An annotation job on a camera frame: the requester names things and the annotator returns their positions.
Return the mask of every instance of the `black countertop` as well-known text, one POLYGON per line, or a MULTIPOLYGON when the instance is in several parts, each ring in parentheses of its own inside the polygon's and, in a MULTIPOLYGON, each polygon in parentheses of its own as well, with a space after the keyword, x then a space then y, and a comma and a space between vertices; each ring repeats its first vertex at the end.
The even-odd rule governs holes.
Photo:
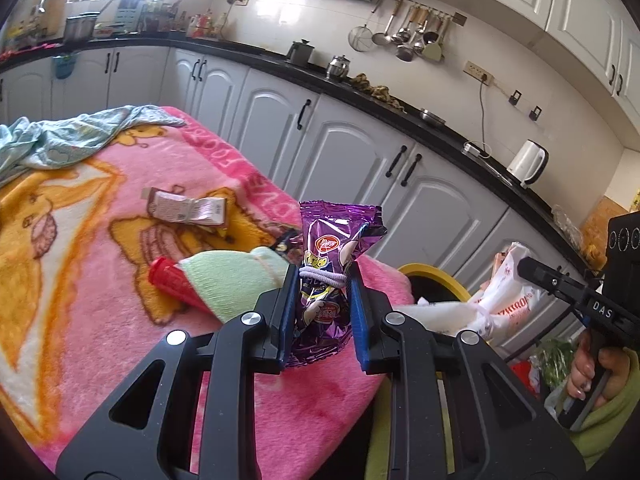
POLYGON ((571 247, 562 231, 556 227, 551 208, 532 190, 523 189, 519 183, 496 160, 489 158, 486 164, 475 157, 463 153, 467 139, 447 126, 434 127, 426 124, 419 116, 419 110, 405 104, 405 112, 400 112, 345 83, 338 83, 324 77, 324 69, 315 65, 299 68, 286 62, 284 56, 267 50, 226 41, 192 40, 184 34, 172 38, 171 33, 158 37, 131 37, 109 40, 92 40, 76 46, 60 45, 50 48, 28 50, 10 57, 0 63, 0 73, 12 67, 37 59, 68 53, 72 50, 91 50, 96 48, 114 48, 120 46, 169 46, 191 50, 198 54, 217 56, 248 65, 262 72, 303 86, 313 92, 326 94, 345 102, 420 142, 431 151, 447 159, 452 164, 491 190, 529 224, 540 232, 564 258, 584 274, 587 263, 571 247))

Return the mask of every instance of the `hand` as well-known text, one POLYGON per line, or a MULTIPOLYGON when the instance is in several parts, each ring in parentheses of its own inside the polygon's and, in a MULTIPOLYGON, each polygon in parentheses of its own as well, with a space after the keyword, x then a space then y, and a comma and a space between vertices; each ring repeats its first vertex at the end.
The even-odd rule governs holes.
MULTIPOLYGON (((574 355, 571 374, 566 383, 567 393, 575 399, 584 400, 585 393, 593 385, 591 380, 595 375, 595 363, 589 350, 591 347, 591 333, 588 330, 580 336, 580 343, 574 355)), ((594 410, 604 406, 622 391, 629 378, 629 356, 622 348, 603 348, 598 354, 598 361, 603 368, 611 370, 611 376, 602 394, 596 399, 594 410)))

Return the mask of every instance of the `wall socket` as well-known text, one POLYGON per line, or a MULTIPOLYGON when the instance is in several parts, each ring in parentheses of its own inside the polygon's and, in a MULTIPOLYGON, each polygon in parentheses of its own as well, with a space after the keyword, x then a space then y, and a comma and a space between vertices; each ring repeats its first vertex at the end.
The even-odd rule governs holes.
POLYGON ((486 76, 485 85, 489 86, 494 81, 494 76, 489 74, 485 69, 480 68, 478 65, 471 63, 470 61, 466 62, 464 72, 469 74, 474 79, 478 79, 478 81, 482 81, 482 76, 486 76))

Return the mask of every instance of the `blue basket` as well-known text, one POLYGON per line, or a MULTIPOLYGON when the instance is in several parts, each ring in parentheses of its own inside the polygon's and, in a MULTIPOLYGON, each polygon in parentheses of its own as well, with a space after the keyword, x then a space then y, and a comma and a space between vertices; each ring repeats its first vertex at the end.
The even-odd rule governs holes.
POLYGON ((65 54, 64 56, 54 56, 53 67, 56 73, 56 79, 66 79, 74 71, 76 65, 77 52, 65 54))

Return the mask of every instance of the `pink blanket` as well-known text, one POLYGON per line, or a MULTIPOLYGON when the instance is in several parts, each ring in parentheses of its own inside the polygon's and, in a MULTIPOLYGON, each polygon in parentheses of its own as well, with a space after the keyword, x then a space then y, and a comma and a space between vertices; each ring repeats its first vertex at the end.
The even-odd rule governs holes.
MULTIPOLYGON (((81 164, 34 172, 0 190, 0 246, 4 234, 12 244, 0 255, 0 274, 12 273, 0 313, 0 400, 52 469, 66 443, 162 337, 176 328, 199 335, 220 326, 150 286, 153 259, 249 251, 300 224, 297 202, 235 148, 180 110, 167 111, 188 125, 126 130, 81 164), (208 234, 148 218, 140 200, 148 186, 225 196, 229 228, 208 234)), ((360 267, 365 283, 392 304, 413 302, 408 280, 396 270, 366 256, 360 267)), ((318 364, 257 376, 262 477, 311 476, 379 382, 360 371, 352 344, 318 364)), ((197 455, 192 462, 196 470, 197 455)))

